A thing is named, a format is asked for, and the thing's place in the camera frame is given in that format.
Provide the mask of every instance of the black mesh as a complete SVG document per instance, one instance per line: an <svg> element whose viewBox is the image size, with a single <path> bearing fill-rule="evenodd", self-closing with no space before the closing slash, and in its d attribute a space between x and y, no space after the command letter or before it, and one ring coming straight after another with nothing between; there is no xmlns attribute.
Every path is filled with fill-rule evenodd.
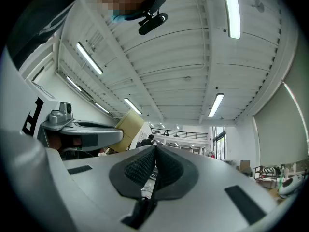
<svg viewBox="0 0 309 232"><path fill-rule="evenodd" d="M183 174L183 166L163 150L156 150L156 165L161 176L160 189L176 182Z"/></svg>
<svg viewBox="0 0 309 232"><path fill-rule="evenodd" d="M155 150L135 159L125 168L125 175L139 186L143 187L155 167Z"/></svg>

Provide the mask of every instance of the person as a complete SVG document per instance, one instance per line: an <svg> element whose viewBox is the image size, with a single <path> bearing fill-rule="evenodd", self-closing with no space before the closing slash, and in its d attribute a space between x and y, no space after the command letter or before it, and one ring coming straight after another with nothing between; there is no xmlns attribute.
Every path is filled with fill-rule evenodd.
<svg viewBox="0 0 309 232"><path fill-rule="evenodd" d="M6 45L19 70L39 45L47 42L63 25L76 0L33 0L18 18ZM136 20L154 13L166 0L96 0L113 10L112 20Z"/></svg>
<svg viewBox="0 0 309 232"><path fill-rule="evenodd" d="M151 142L153 139L154 139L154 136L152 134L150 134L148 139L142 140L141 146L153 145L153 143Z"/></svg>

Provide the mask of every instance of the black strip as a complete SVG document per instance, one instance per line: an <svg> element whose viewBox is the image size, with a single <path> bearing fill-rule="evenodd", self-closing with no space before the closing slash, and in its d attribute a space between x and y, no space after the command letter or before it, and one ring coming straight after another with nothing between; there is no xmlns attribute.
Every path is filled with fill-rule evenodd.
<svg viewBox="0 0 309 232"><path fill-rule="evenodd" d="M70 168L68 169L68 172L70 175L72 174L78 174L78 173L81 173L81 172L85 172L87 170L90 170L92 169L92 167L90 167L89 165L85 165L85 166L81 166L81 167L77 167L77 168Z"/></svg>
<svg viewBox="0 0 309 232"><path fill-rule="evenodd" d="M28 117L27 117L27 119L24 123L24 126L23 126L23 132L27 135L32 136L32 137L34 135L35 126L37 124L37 121L38 121L38 118L39 118L39 115L40 115L40 111L43 107L44 102L38 97L35 104L37 105L37 107L34 111L33 117L30 116L30 112L29 112Z"/></svg>
<svg viewBox="0 0 309 232"><path fill-rule="evenodd" d="M38 77L38 75L42 72L42 70L44 70L44 66L38 71L38 73L35 74L35 76L32 79L33 82Z"/></svg>
<svg viewBox="0 0 309 232"><path fill-rule="evenodd" d="M225 191L250 225L266 215L239 186L225 188Z"/></svg>

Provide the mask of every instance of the window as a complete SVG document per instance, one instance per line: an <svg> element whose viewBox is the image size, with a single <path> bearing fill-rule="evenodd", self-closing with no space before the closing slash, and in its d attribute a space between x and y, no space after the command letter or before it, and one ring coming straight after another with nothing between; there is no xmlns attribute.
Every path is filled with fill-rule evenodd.
<svg viewBox="0 0 309 232"><path fill-rule="evenodd" d="M226 158L226 132L225 127L217 126L212 128L213 151L219 160Z"/></svg>

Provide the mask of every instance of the ceiling light fixture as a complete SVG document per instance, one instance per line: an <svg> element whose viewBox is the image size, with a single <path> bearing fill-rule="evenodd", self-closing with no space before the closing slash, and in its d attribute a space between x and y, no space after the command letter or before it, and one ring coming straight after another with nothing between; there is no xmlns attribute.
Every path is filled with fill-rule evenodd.
<svg viewBox="0 0 309 232"><path fill-rule="evenodd" d="M83 47L82 43L77 42L77 49L81 52L81 54L85 57L85 59L89 62L89 64L96 70L96 72L101 75L103 71L97 65L97 63L93 60L93 58L87 53L86 49Z"/></svg>
<svg viewBox="0 0 309 232"><path fill-rule="evenodd" d="M227 8L228 36L234 39L240 38L240 13L238 0L225 0Z"/></svg>
<svg viewBox="0 0 309 232"><path fill-rule="evenodd" d="M217 112L218 107L220 106L220 103L224 97L224 94L217 94L216 99L214 100L214 103L212 105L211 111L208 114L208 117L213 117L214 114Z"/></svg>
<svg viewBox="0 0 309 232"><path fill-rule="evenodd" d="M96 103L96 106L98 106L99 108L101 108L103 111L107 112L108 114L110 113L109 111L107 111L106 109L104 109L103 107L101 107L99 104Z"/></svg>
<svg viewBox="0 0 309 232"><path fill-rule="evenodd" d="M76 87L79 91L82 91L68 76L67 76L67 80L70 82L70 83L72 83L72 85L74 86L74 87Z"/></svg>
<svg viewBox="0 0 309 232"><path fill-rule="evenodd" d="M128 98L125 98L125 102L128 103L129 106L132 107L135 112L137 112L138 114L141 114L141 111L137 109L137 107Z"/></svg>

